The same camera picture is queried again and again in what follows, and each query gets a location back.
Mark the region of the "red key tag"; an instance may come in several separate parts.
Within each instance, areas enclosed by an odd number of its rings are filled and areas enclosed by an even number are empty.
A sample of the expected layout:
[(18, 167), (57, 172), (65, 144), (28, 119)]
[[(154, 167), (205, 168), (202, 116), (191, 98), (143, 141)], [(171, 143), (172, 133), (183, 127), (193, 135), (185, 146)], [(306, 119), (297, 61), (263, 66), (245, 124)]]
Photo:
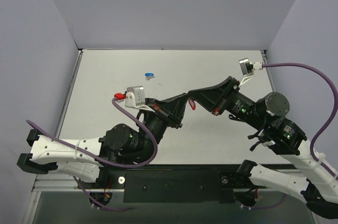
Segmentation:
[(189, 98), (189, 105), (192, 108), (192, 110), (196, 110), (196, 104), (195, 104), (195, 101), (193, 99)]

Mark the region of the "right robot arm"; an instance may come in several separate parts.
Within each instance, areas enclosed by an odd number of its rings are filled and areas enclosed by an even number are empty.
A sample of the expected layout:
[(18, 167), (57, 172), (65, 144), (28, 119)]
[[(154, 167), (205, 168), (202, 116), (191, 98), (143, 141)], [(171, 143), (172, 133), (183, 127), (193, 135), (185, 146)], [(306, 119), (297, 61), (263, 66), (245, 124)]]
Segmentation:
[(289, 102), (278, 92), (271, 92), (253, 101), (239, 91), (240, 83), (233, 77), (201, 89), (190, 90), (188, 96), (215, 116), (224, 111), (256, 129), (248, 139), (269, 148), (292, 163), (302, 176), (292, 176), (244, 160), (236, 173), (241, 186), (263, 186), (297, 198), (316, 215), (337, 219), (337, 171), (328, 164), (324, 154), (315, 153), (313, 143), (289, 120)]

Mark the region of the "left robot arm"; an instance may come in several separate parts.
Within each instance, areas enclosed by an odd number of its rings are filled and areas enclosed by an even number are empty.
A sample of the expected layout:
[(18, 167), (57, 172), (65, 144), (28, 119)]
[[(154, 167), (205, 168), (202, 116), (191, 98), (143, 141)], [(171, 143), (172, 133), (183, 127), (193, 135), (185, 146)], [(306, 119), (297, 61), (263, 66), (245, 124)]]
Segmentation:
[(31, 149), (19, 155), (17, 166), (32, 174), (57, 171), (103, 188), (108, 168), (142, 167), (156, 157), (166, 130), (182, 127), (188, 100), (186, 93), (165, 100), (146, 98), (142, 87), (129, 87), (115, 94), (112, 104), (137, 129), (118, 124), (104, 136), (89, 139), (59, 139), (28, 122), (32, 129), (26, 141)]

